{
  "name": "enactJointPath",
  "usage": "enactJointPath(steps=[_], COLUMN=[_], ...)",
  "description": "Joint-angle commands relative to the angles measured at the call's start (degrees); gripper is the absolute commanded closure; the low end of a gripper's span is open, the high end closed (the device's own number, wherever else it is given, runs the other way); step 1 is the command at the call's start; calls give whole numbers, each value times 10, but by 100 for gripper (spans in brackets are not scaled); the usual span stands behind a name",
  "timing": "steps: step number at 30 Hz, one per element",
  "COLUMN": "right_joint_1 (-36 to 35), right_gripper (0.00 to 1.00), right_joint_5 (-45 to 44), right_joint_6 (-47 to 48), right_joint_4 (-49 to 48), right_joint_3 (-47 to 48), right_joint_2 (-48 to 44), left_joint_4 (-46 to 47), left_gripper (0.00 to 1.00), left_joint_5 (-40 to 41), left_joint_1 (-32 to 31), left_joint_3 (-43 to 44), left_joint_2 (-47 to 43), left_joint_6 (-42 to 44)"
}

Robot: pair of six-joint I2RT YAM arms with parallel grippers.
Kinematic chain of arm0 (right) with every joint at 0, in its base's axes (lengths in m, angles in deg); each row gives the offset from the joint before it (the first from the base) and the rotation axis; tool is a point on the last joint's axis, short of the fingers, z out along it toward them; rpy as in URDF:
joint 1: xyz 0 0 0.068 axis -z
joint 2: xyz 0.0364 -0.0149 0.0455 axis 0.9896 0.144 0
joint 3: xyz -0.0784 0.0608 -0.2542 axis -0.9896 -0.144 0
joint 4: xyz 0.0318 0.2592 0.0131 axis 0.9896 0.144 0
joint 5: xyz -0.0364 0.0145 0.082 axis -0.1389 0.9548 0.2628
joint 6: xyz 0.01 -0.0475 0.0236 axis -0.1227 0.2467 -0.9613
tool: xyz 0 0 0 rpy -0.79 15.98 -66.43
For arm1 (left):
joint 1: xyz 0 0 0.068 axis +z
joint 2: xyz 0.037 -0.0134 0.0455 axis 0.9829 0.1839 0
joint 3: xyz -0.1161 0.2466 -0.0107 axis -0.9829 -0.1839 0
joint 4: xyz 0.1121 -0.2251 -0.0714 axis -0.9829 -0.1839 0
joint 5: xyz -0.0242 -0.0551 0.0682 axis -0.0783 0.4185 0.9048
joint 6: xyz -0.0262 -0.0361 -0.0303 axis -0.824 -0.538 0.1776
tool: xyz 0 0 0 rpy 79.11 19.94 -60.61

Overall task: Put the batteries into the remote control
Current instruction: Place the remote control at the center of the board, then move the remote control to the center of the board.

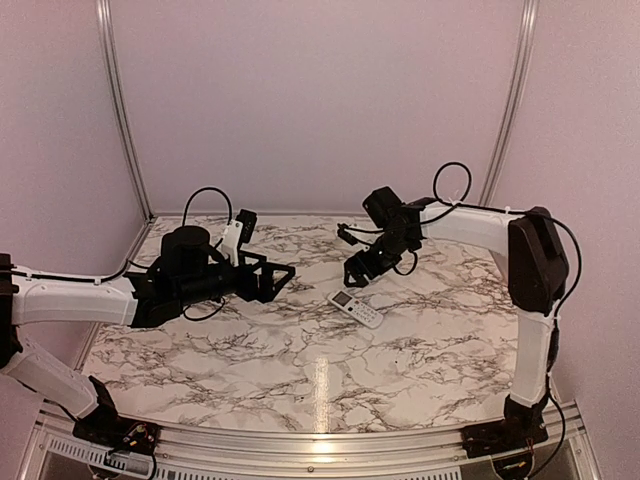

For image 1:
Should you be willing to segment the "white remote control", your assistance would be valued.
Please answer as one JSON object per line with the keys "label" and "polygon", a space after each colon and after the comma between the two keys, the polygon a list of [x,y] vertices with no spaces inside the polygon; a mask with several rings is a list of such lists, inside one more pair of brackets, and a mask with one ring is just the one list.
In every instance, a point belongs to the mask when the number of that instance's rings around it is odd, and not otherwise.
{"label": "white remote control", "polygon": [[383,322],[381,313],[345,291],[334,292],[327,299],[331,305],[369,329],[377,329]]}

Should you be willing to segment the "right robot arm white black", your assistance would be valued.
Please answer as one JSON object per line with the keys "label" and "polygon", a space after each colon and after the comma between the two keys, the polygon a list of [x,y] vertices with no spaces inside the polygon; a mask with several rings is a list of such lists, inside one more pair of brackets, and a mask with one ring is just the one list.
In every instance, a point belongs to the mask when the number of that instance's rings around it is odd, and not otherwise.
{"label": "right robot arm white black", "polygon": [[550,213],[535,207],[522,213],[492,211],[424,197],[406,203],[388,186],[363,202],[378,238],[347,259],[344,284],[364,288],[394,269],[406,252],[437,239],[478,247],[506,262],[507,289],[518,317],[513,384],[495,438],[515,448],[529,437],[549,396],[549,373],[558,348],[558,316],[566,294],[569,263]]}

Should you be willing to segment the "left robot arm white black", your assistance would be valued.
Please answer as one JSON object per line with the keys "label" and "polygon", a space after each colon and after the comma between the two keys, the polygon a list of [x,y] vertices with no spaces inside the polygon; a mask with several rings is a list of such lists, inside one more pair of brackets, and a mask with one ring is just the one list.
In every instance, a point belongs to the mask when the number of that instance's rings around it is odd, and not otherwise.
{"label": "left robot arm white black", "polygon": [[199,226],[181,226],[163,236],[159,256],[143,272],[115,278],[71,278],[16,271],[1,257],[1,372],[64,409],[106,445],[127,430],[106,386],[73,371],[18,333],[48,322],[98,322],[150,329],[182,316],[191,306],[235,295],[268,303],[295,269],[242,250],[250,235],[230,222],[219,245]]}

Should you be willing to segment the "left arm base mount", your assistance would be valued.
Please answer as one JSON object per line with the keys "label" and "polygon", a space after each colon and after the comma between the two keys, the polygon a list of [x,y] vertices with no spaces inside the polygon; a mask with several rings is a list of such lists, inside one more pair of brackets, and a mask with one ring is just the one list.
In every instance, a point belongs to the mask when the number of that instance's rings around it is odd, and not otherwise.
{"label": "left arm base mount", "polygon": [[78,420],[72,434],[75,438],[108,447],[111,453],[151,455],[155,452],[159,432],[160,426],[156,423],[116,416]]}

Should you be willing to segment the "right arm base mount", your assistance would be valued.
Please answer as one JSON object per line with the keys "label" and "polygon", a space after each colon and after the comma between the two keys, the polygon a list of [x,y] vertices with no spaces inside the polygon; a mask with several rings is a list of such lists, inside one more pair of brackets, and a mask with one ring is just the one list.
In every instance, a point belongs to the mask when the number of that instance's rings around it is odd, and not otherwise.
{"label": "right arm base mount", "polygon": [[524,427],[518,419],[490,421],[466,426],[461,434],[462,447],[468,458],[526,449],[549,438],[541,420],[529,427]]}

